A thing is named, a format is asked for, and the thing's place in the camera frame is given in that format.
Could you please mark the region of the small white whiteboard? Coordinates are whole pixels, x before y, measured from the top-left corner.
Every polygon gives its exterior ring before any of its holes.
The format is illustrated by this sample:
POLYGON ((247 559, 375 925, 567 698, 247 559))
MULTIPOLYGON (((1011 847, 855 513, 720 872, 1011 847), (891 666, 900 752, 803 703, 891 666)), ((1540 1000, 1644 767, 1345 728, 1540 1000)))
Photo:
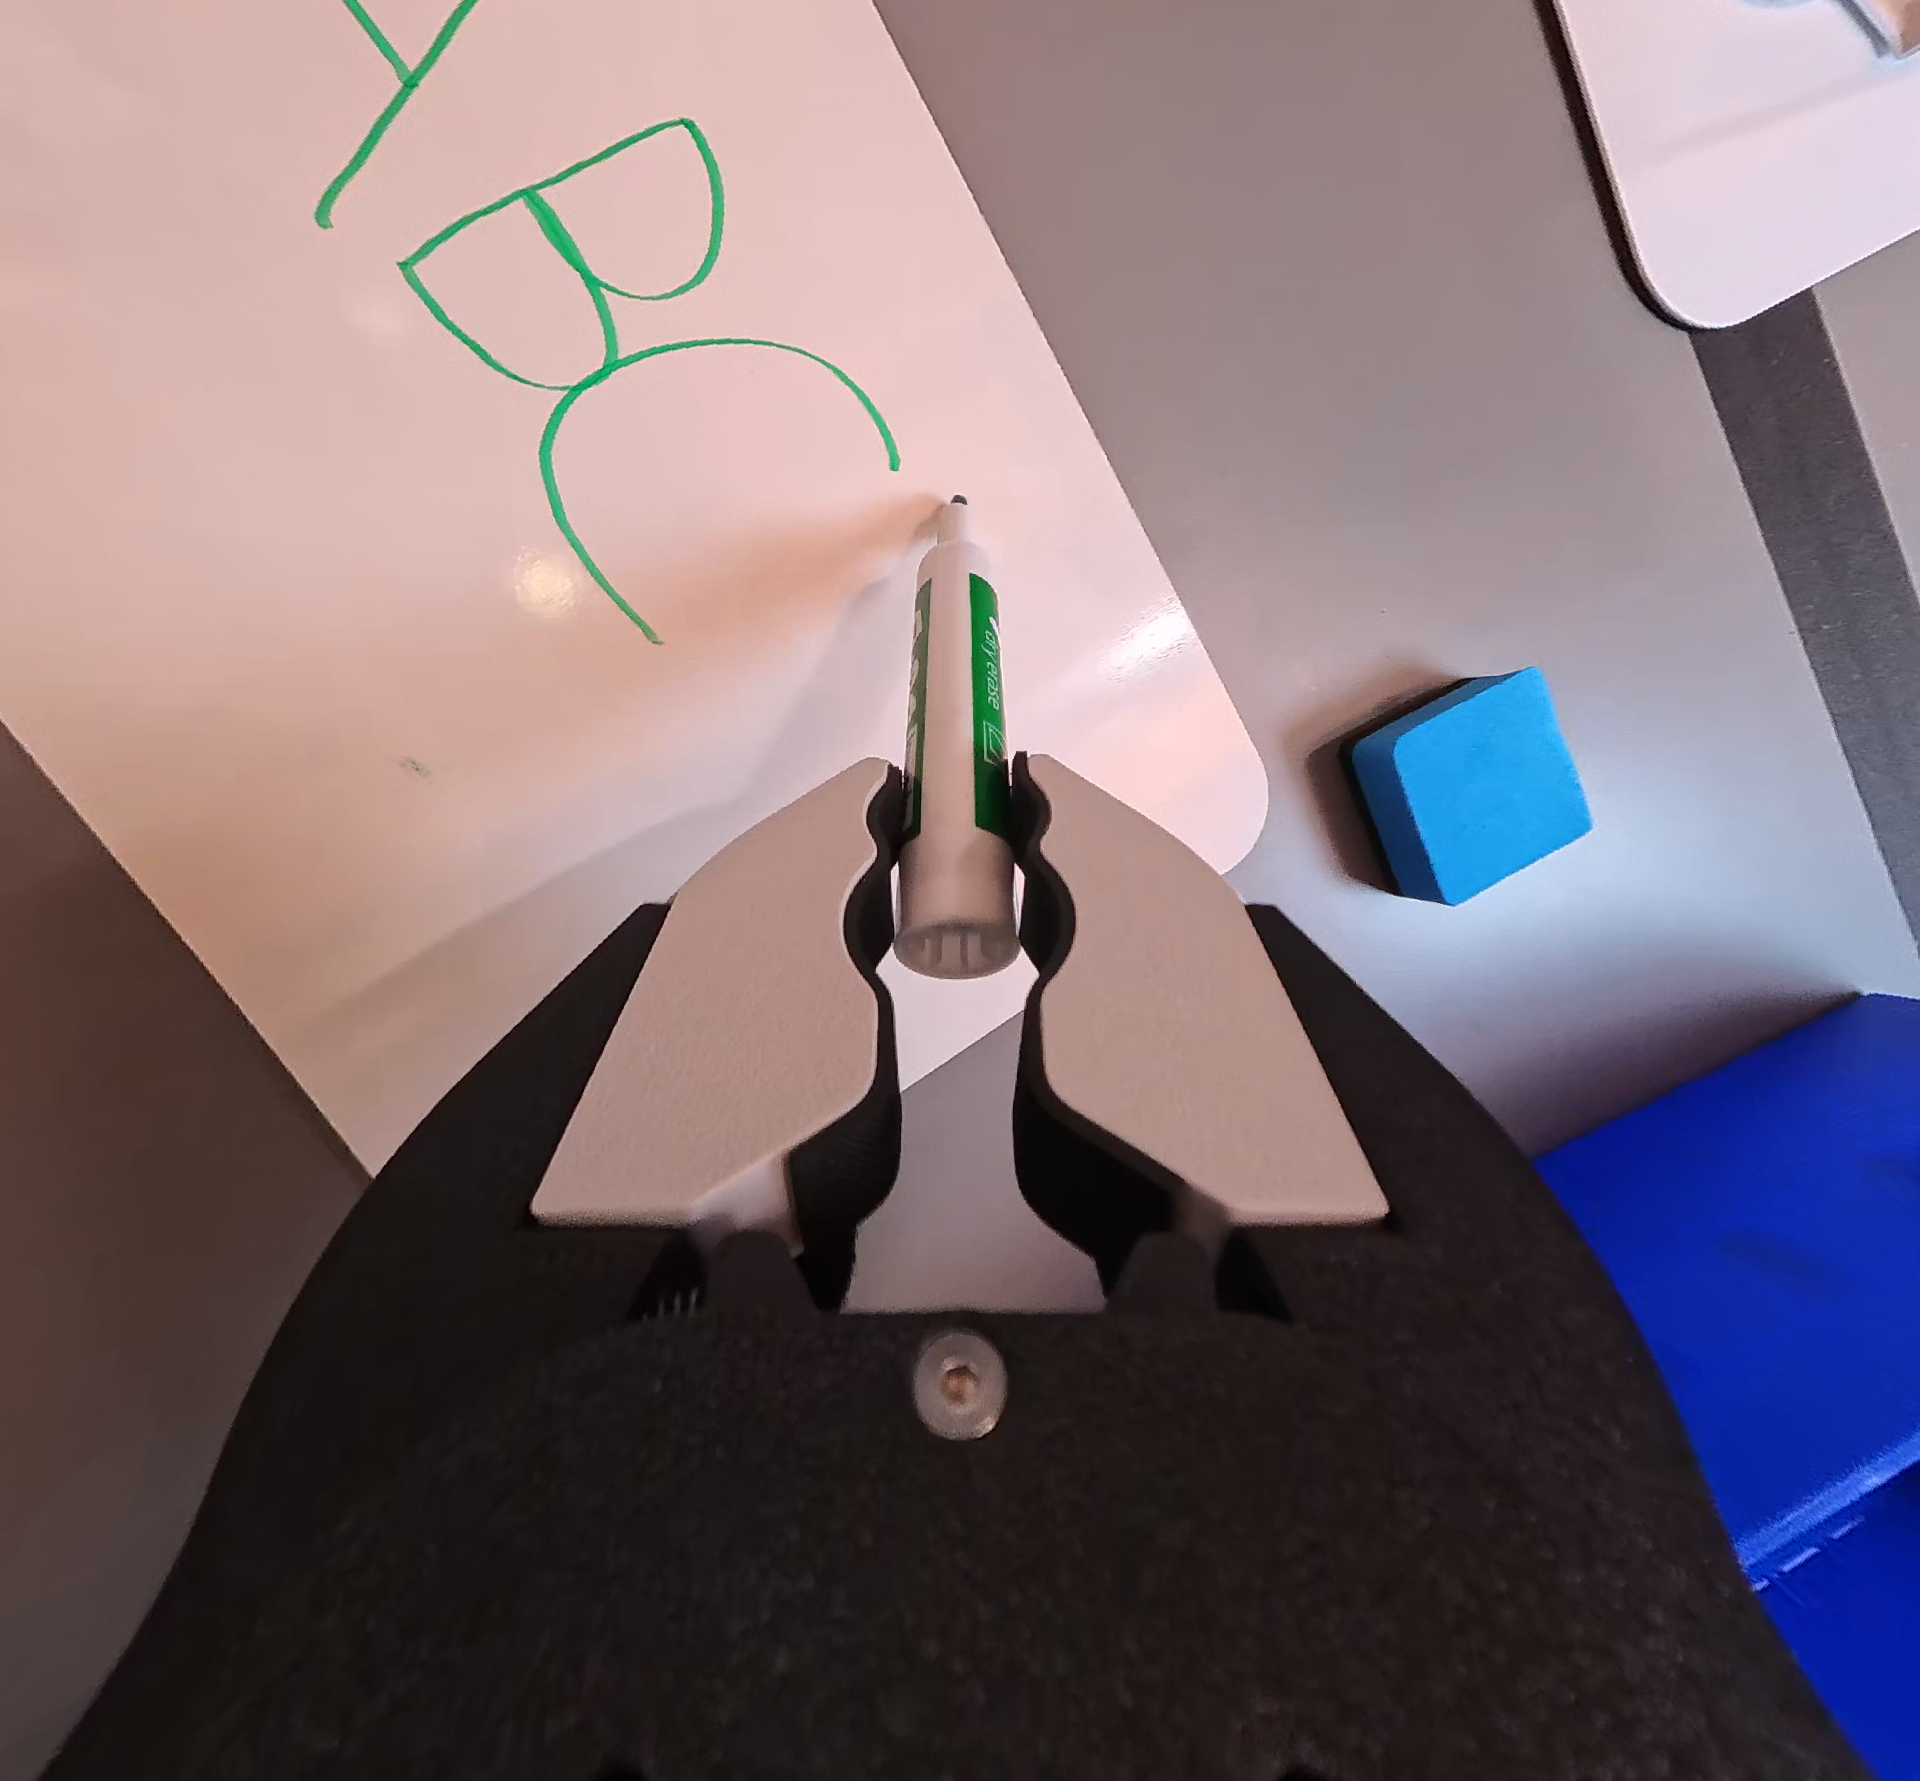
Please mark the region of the small white whiteboard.
POLYGON ((872 0, 4 0, 4 720, 377 1169, 636 905, 1011 745, 1218 870, 1251 737, 872 0))

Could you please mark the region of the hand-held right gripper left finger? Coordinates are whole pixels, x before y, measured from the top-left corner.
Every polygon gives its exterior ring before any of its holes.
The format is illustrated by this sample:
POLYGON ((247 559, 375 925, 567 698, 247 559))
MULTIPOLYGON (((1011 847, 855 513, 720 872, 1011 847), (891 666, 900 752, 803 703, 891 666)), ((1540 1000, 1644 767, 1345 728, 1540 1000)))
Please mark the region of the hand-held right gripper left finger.
POLYGON ((546 1225, 702 1250, 766 1232, 837 1310, 900 1164, 877 965, 903 777, 870 757, 712 855, 667 910, 534 1197, 546 1225))

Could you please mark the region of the white metal document stand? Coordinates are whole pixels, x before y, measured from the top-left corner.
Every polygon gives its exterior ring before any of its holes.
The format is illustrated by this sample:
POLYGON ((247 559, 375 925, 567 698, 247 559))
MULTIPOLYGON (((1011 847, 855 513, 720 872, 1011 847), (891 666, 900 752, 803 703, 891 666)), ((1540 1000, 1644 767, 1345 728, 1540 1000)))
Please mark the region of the white metal document stand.
POLYGON ((1917 0, 1552 0, 1648 296, 1727 329, 1917 221, 1917 0))

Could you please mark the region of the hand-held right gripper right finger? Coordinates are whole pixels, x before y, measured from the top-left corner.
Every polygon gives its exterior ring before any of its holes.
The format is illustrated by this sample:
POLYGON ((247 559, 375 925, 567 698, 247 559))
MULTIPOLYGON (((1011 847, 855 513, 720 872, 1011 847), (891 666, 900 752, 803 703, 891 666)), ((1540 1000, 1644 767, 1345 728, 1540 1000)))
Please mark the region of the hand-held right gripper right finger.
POLYGON ((1020 1193, 1104 1290, 1155 1236, 1215 1266, 1262 1227, 1374 1227, 1389 1201, 1232 886, 1062 762, 1011 769, 1036 980, 1014 1098, 1020 1193))

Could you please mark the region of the blue foam eraser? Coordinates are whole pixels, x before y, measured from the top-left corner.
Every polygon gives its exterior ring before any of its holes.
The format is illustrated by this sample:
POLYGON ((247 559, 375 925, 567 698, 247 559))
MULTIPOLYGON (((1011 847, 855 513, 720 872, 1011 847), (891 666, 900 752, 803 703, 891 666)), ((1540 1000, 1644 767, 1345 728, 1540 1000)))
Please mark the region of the blue foam eraser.
POLYGON ((1464 905, 1591 834, 1538 667, 1464 680, 1339 748, 1394 892, 1464 905))

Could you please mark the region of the green whiteboard marker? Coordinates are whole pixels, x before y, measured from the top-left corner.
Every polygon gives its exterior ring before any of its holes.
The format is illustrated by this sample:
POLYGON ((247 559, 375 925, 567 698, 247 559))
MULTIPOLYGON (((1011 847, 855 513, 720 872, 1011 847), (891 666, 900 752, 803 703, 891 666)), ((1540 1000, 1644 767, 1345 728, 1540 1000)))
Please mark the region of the green whiteboard marker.
POLYGON ((917 574, 895 955, 973 980, 1018 957, 1000 596, 952 496, 917 574))

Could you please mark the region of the blue plastic bin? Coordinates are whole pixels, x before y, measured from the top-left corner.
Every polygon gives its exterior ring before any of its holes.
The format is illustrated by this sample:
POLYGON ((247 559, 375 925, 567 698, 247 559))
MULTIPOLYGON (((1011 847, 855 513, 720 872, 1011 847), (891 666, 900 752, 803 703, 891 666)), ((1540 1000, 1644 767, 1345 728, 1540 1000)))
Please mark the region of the blue plastic bin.
POLYGON ((1740 1562, 1876 1778, 1917 1776, 1917 1004, 1867 995, 1538 1160, 1740 1562))

